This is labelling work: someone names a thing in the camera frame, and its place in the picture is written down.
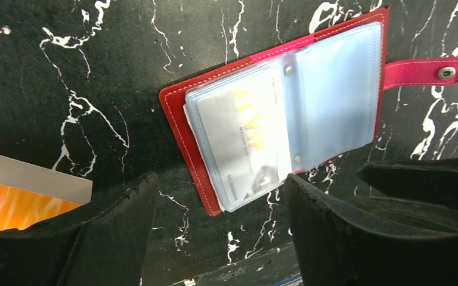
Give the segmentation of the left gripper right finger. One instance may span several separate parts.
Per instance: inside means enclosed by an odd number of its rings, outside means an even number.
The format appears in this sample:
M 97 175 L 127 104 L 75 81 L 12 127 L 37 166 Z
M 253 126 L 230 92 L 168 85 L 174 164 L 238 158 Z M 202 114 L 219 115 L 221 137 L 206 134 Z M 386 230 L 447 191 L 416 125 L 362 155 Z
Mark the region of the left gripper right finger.
M 284 196 L 305 285 L 458 285 L 458 210 L 344 201 L 294 174 Z

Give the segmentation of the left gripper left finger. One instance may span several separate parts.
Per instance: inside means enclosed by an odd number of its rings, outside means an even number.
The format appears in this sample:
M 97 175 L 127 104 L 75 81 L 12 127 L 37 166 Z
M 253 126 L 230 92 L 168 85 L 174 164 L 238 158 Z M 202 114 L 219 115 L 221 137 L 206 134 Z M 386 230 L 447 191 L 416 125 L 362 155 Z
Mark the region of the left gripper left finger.
M 0 231 L 0 285 L 139 285 L 158 193 L 151 172 L 27 229 Z

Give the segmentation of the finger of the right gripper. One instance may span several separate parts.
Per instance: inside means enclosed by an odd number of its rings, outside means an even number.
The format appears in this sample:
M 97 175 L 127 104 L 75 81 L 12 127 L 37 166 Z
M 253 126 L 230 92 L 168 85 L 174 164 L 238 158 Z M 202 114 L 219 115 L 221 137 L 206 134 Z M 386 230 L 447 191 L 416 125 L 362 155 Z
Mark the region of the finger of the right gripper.
M 357 176 L 389 197 L 458 210 L 458 158 L 369 162 Z

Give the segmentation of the red card holder wallet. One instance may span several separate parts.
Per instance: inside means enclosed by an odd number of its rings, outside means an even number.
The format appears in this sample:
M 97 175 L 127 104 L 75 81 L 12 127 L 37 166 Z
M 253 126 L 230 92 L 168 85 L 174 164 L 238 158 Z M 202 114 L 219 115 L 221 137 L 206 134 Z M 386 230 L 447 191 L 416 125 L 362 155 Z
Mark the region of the red card holder wallet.
M 385 90 L 458 83 L 458 57 L 386 61 L 389 12 L 375 9 L 159 92 L 209 216 L 371 143 Z

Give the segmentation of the white credit card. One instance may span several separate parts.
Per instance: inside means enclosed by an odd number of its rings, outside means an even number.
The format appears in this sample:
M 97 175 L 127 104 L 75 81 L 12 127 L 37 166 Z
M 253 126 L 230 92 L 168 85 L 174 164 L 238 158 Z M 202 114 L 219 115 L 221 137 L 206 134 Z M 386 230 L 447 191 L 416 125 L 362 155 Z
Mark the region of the white credit card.
M 189 92 L 186 103 L 227 208 L 275 188 L 292 171 L 280 68 L 234 74 Z

